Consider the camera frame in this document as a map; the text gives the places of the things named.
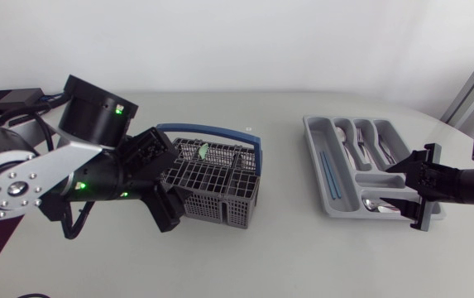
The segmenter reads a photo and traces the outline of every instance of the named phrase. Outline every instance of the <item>cutlery tray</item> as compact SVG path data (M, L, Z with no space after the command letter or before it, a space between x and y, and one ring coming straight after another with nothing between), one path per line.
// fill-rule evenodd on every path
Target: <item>cutlery tray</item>
M331 217L354 219L404 219L400 212L369 211L362 201L384 203L380 198L407 199L418 202L419 195L405 186L405 175L387 173L392 165L379 145L379 135L398 162L411 153L400 134L389 120L379 118L346 118L305 116L304 133L318 179L323 209ZM344 145L337 134L340 127L346 135L345 147L351 154L356 169L352 167ZM363 143L371 156L372 163L364 158L358 146L357 129L361 129ZM334 173L341 198L333 199L331 188L321 159L321 152L328 157L328 166ZM433 209L432 219L443 219L445 213L440 204Z

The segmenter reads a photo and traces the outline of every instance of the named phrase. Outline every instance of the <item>dish rack basket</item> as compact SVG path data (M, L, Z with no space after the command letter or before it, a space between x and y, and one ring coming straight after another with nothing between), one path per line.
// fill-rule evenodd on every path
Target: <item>dish rack basket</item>
M256 206L261 181L261 139L226 128L187 123L164 123L162 132L195 132L253 145L225 145L176 138L174 165L163 172L161 184L179 186L193 194L185 201L185 215L212 223L247 228Z

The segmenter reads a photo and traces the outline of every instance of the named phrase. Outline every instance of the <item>black cylindrical motor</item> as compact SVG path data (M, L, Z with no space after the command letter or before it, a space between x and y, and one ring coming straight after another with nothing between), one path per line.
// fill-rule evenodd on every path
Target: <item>black cylindrical motor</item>
M64 95L71 97L59 127L94 144L117 147L124 139L137 106L70 75Z

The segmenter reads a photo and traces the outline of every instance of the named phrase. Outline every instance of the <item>blue handle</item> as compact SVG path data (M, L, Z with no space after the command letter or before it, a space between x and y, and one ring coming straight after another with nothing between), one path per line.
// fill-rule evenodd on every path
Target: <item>blue handle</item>
M246 144L253 145L255 150L255 174L260 176L262 170L262 150L261 139L244 132L237 132L231 129L212 127L208 125L188 124L188 123L162 123L156 126L162 132L196 132L217 137L225 137Z

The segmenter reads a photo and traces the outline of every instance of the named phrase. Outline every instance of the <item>silver utensil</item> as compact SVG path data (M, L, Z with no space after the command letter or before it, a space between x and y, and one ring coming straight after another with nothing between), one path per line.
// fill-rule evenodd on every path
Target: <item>silver utensil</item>
M349 160L349 163L352 166L352 169L356 169L356 163L354 162L354 158L351 156L351 152L347 149L347 144L345 143L347 141L347 136L345 135L345 132L341 127L336 127L336 133L338 134L340 142L343 144L343 150L345 151L345 154L347 154L347 159Z
M389 149L389 147L387 146L387 143L385 143L384 138L380 134L378 135L378 145L382 149L382 152L384 152L384 156L387 159L387 161L391 165L395 164L396 163L395 158L393 158L393 156L391 155L391 150Z
M396 213L400 212L395 206L389 203L375 203L370 199L362 199L363 205L371 212Z
M358 139L358 146L360 147L361 153L363 154L363 158L369 163L373 163L371 159L371 155L366 148L365 142L363 141L363 134L361 133L361 128L357 128L357 139Z

